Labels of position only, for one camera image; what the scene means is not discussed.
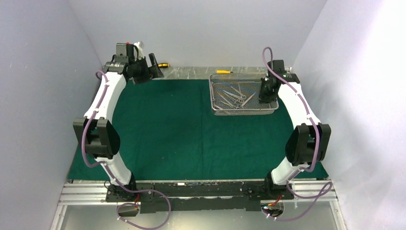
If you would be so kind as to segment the wire mesh instrument tray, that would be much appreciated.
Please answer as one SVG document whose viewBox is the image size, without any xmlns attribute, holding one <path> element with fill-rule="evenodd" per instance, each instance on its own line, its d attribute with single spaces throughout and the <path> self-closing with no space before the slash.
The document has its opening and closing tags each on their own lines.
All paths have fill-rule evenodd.
<svg viewBox="0 0 406 230">
<path fill-rule="evenodd" d="M 211 109 L 217 116 L 270 115 L 279 103 L 260 103 L 261 79 L 266 73 L 215 73 L 209 77 Z"/>
</svg>

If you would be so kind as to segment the green surgical drape cloth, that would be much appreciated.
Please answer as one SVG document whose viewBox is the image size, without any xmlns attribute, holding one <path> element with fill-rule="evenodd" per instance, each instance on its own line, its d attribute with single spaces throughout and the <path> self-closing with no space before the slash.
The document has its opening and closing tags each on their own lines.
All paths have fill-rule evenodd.
<svg viewBox="0 0 406 230">
<path fill-rule="evenodd" d="M 293 131 L 283 103 L 270 115 L 214 115 L 207 80 L 128 84 L 113 127 L 139 181 L 262 179 L 283 160 Z"/>
</svg>

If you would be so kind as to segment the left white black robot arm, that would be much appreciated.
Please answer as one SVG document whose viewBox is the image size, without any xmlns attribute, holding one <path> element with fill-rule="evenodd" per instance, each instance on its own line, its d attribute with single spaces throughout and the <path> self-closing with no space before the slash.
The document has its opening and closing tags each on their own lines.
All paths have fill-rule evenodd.
<svg viewBox="0 0 406 230">
<path fill-rule="evenodd" d="M 113 61 L 96 71 L 101 79 L 99 89 L 85 115 L 74 120 L 73 128 L 85 165 L 89 168 L 101 166 L 114 188 L 134 193 L 137 190 L 135 178 L 119 153 L 121 139 L 112 125 L 113 114 L 128 82 L 142 84 L 164 75 L 154 53 L 148 55 L 150 66 L 145 57 L 113 57 Z"/>
</svg>

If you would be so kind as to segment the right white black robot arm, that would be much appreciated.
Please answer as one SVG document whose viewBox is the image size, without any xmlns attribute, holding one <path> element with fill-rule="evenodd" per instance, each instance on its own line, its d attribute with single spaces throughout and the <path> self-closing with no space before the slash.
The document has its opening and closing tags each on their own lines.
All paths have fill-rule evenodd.
<svg viewBox="0 0 406 230">
<path fill-rule="evenodd" d="M 302 172 L 312 172 L 325 157 L 331 127 L 323 124 L 305 99 L 300 80 L 288 73 L 283 60 L 266 62 L 268 74 L 261 79 L 260 103 L 282 101 L 293 131 L 285 144 L 285 157 L 270 172 L 274 185 L 285 185 Z"/>
</svg>

